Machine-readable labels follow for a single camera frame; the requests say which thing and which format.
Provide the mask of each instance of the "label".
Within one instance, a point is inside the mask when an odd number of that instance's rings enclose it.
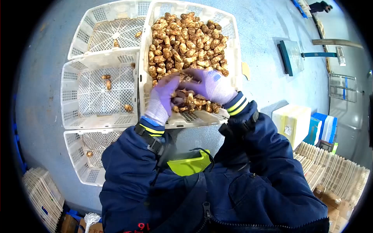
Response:
[[[285,133],[287,134],[287,135],[291,135],[291,131],[292,131],[293,129],[290,127],[290,126],[285,126]]]

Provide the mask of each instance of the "glove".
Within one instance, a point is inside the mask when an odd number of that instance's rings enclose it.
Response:
[[[150,92],[149,106],[145,116],[165,126],[171,116],[171,95],[180,82],[179,73],[164,76]]]
[[[237,91],[231,86],[230,80],[218,72],[186,69],[185,73],[193,76],[194,80],[201,81],[199,84],[192,82],[181,82],[179,89],[192,90],[196,94],[203,95],[211,102],[221,105],[230,102],[237,95]]]

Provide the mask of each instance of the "purple glove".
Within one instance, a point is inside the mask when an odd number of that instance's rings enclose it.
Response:
[[[193,75],[194,80],[201,82],[181,82],[178,89],[193,90],[196,94],[201,94],[211,102],[221,105],[230,102],[237,95],[230,80],[214,70],[186,69],[185,73]]]
[[[153,119],[159,125],[165,126],[167,119],[171,116],[171,95],[175,92],[179,82],[179,73],[163,77],[150,93],[149,106],[145,116]]]

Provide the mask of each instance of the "weighing scale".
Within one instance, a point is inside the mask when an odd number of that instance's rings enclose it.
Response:
[[[339,65],[346,66],[341,46],[336,46],[336,53],[301,53],[296,41],[280,41],[278,47],[285,67],[285,73],[289,74],[289,76],[295,76],[304,70],[303,59],[305,57],[337,57]]]

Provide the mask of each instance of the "black strap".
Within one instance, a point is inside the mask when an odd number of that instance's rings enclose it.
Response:
[[[135,126],[135,132],[144,138],[145,142],[148,144],[148,150],[156,155],[162,155],[164,146],[159,138],[150,136],[148,131],[139,124]]]

